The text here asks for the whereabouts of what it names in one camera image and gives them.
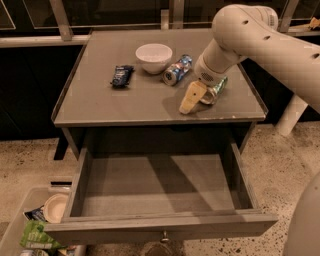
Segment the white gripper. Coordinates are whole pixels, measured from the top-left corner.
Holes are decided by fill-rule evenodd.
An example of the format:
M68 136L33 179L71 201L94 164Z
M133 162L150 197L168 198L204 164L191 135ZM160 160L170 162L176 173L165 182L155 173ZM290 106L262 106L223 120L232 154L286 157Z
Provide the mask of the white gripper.
M199 56L194 66L194 73L201 82L193 81L189 84L179 107L182 114L189 114L206 94L205 84L217 84L226 75L227 64L228 60L224 55L214 56L202 53Z

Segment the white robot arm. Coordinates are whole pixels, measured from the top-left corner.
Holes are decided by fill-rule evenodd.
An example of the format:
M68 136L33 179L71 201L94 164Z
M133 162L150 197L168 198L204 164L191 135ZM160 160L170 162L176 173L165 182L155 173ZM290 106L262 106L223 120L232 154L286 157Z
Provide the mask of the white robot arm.
M213 39L194 66L197 80L189 85L180 112L190 113L231 67L246 58L320 112L320 47L277 32L277 25L270 7L235 4L220 9L212 22ZM320 173L295 207L285 256L320 256Z

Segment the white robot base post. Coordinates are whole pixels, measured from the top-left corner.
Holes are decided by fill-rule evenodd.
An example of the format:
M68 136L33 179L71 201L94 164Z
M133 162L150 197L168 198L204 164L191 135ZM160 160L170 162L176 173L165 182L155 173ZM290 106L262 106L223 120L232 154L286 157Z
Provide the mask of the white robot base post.
M282 136L288 136L307 107L308 104L303 99L297 95L293 95L281 118L276 124L276 129L279 134Z

